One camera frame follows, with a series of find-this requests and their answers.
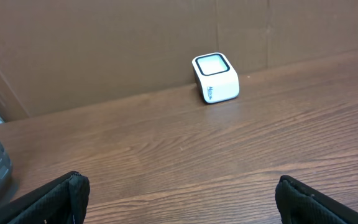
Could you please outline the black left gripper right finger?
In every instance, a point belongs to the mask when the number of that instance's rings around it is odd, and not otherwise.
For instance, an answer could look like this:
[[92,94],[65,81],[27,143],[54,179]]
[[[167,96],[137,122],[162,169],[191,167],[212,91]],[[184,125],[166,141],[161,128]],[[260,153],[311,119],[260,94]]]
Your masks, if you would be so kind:
[[275,202],[283,224],[358,224],[358,212],[289,175],[280,177]]

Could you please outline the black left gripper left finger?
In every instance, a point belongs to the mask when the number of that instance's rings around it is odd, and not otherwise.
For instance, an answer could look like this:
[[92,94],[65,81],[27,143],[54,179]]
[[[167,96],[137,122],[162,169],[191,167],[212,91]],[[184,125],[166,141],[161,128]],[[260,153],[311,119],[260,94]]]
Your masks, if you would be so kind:
[[2,206],[0,224],[83,224],[89,195],[89,178],[71,171]]

